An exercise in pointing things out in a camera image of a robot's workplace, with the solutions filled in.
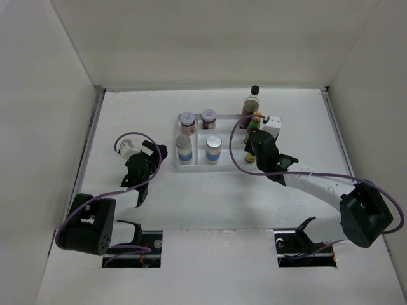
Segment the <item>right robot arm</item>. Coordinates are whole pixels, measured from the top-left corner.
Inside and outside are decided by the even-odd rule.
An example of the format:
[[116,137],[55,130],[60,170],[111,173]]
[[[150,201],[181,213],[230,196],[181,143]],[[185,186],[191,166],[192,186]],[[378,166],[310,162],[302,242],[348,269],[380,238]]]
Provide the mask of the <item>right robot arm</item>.
[[336,240],[368,248],[392,223],[389,208],[371,182],[313,172],[296,158],[279,153],[275,138],[266,131],[252,133],[248,146],[257,168],[270,180],[303,191],[338,211],[332,217],[307,220],[294,237],[300,250],[307,252],[320,242]]

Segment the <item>dark spice jar white lid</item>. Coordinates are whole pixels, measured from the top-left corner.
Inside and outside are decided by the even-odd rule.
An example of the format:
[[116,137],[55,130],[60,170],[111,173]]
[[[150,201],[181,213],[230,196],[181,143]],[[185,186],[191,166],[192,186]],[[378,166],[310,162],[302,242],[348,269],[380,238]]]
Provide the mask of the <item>dark spice jar white lid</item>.
[[216,128],[216,112],[214,109],[204,109],[202,111],[202,128],[203,129],[215,129]]

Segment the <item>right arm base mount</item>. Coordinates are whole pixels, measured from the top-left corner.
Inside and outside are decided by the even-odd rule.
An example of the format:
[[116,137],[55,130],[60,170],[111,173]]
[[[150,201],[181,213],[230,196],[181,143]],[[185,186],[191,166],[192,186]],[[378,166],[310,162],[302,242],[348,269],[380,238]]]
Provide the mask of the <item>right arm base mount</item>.
[[309,217],[298,227],[273,231],[280,268],[336,267],[333,242],[314,243],[305,234],[305,229],[314,219]]

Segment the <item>red sauce bottle yellow cap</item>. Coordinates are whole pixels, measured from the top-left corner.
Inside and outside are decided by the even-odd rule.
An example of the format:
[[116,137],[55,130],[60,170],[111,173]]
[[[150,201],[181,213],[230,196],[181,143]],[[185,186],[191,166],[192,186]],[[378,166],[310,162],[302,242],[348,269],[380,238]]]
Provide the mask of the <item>red sauce bottle yellow cap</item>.
[[246,144],[249,140],[249,136],[253,131],[257,131],[261,127],[261,120],[262,120],[262,113],[261,112],[255,112],[253,117],[250,120],[250,123],[246,129],[245,133],[245,138],[244,138],[244,143]]

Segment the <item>orange spice jar white lid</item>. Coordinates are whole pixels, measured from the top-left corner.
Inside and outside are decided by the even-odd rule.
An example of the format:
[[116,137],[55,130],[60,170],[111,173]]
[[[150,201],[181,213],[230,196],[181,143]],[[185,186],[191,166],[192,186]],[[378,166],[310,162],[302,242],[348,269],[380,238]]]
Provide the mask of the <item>orange spice jar white lid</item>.
[[191,136],[195,133],[195,115],[192,112],[184,112],[179,118],[183,135]]

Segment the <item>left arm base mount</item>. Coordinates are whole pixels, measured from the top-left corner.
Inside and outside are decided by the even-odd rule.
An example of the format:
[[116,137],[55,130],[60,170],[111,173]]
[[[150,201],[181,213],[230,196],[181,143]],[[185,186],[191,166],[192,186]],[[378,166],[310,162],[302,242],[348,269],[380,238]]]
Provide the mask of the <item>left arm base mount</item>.
[[163,232],[143,230],[140,224],[118,221],[113,225],[111,244],[102,259],[103,268],[159,268]]

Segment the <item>small yellow label bottle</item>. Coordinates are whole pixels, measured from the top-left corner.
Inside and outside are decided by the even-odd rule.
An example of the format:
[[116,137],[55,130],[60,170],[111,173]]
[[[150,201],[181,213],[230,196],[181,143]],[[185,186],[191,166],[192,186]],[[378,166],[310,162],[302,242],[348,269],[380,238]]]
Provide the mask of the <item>small yellow label bottle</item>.
[[246,155],[245,155],[245,160],[248,163],[254,163],[256,161],[256,156],[249,153],[249,152],[247,152]]

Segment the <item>blue label jar silver lid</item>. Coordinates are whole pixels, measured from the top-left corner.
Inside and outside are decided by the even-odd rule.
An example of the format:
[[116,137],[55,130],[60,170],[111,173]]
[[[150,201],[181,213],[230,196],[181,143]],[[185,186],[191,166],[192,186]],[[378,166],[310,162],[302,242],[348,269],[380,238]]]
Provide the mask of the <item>blue label jar silver lid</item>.
[[190,165],[193,161],[193,151],[189,136],[181,134],[176,138],[177,157],[182,165]]

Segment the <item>dark soy sauce bottle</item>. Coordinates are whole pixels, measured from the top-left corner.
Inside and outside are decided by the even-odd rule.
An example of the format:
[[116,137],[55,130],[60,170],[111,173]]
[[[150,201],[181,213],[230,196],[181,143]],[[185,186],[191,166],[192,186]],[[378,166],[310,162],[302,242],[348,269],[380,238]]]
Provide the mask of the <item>dark soy sauce bottle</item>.
[[250,95],[244,100],[241,118],[242,120],[239,123],[240,129],[246,129],[251,122],[251,117],[248,116],[253,115],[255,112],[259,111],[260,101],[258,98],[260,92],[260,87],[258,85],[254,85],[251,87]]

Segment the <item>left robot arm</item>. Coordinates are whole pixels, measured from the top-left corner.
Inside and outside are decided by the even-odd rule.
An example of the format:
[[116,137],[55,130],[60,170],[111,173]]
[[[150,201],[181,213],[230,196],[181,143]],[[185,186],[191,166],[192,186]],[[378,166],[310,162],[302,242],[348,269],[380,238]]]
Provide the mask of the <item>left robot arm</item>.
[[145,140],[140,149],[125,139],[116,151],[124,160],[127,174],[120,189],[93,196],[78,193],[55,237],[62,250],[102,256],[110,248],[136,253],[142,248],[141,226],[118,220],[116,215],[140,207],[146,200],[149,182],[168,156],[167,146]]

